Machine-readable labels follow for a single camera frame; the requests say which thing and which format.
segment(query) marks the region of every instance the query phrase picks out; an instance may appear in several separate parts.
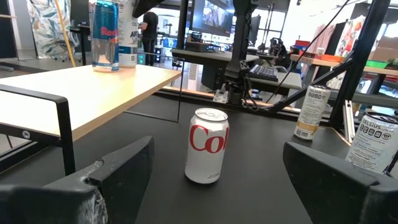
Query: light wood tabletop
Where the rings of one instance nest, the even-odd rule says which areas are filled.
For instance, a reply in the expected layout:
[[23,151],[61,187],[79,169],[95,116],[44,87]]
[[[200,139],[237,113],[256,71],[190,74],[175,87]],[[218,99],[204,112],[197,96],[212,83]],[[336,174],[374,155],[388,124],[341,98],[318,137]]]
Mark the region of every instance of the light wood tabletop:
[[[300,57],[299,55],[291,55],[290,59],[292,59],[293,61],[297,61],[299,59],[299,57]],[[314,59],[314,58],[308,58],[308,57],[302,57],[300,59],[300,61],[303,63],[306,63],[308,65],[319,65],[319,66],[327,66],[327,67],[334,67],[339,64],[337,62],[328,62],[328,61]],[[381,75],[389,75],[392,77],[398,77],[397,70],[365,67],[364,71],[377,73],[377,74],[381,74]]]
[[[0,84],[64,96],[76,141],[180,76],[145,65],[118,73],[94,72],[87,65],[3,78]],[[59,136],[55,103],[0,91],[0,105],[0,123]]]

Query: colorful artwork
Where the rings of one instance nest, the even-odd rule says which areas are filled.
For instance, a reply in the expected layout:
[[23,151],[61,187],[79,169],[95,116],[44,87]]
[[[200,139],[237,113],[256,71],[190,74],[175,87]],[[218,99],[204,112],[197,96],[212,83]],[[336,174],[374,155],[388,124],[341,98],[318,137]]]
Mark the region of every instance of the colorful artwork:
[[[58,0],[65,28],[70,26],[70,1]],[[67,47],[54,0],[27,0],[37,55],[39,58],[64,57]]]
[[[353,50],[355,40],[359,38],[364,21],[364,16],[359,16],[356,19],[347,21],[337,45],[336,56],[347,57],[347,55]],[[339,90],[341,83],[343,82],[344,75],[345,72],[328,81],[327,86],[332,89]]]
[[364,21],[364,16],[347,21],[337,45],[336,56],[346,57],[352,51],[355,40],[359,38]]

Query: monitor screen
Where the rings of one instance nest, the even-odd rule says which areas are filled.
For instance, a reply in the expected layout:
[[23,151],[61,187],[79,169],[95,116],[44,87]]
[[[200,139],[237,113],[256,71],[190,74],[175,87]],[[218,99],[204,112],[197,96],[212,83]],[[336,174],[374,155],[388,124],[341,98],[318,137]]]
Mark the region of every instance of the monitor screen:
[[229,37],[233,14],[232,0],[196,0],[192,30]]

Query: computer monitor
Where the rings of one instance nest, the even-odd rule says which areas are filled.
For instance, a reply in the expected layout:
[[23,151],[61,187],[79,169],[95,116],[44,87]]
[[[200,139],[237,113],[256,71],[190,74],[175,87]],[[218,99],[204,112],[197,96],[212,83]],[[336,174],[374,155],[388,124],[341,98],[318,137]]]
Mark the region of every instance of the computer monitor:
[[234,6],[232,0],[195,0],[192,30],[229,37]]
[[257,34],[259,32],[260,20],[261,20],[260,15],[251,18],[249,41],[252,42],[254,45],[256,44],[257,41]]
[[134,11],[132,12],[132,16],[138,18],[149,9],[152,9],[163,1],[165,0],[136,0],[136,5],[134,7]]

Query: celsius can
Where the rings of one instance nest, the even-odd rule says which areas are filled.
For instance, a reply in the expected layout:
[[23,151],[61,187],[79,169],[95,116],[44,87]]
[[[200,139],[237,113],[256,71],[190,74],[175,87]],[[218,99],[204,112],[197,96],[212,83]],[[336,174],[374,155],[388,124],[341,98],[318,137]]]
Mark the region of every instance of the celsius can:
[[138,20],[132,16],[136,0],[112,0],[119,4],[119,66],[137,65]]
[[226,113],[202,108],[191,119],[185,175],[200,184],[218,180],[229,133]]
[[346,161],[378,174],[398,151],[398,118],[367,112],[355,134]]
[[308,87],[296,129],[294,130],[294,134],[297,137],[305,140],[313,139],[329,96],[330,88],[327,86],[311,85]]
[[89,0],[93,69],[98,72],[119,71],[118,4]]

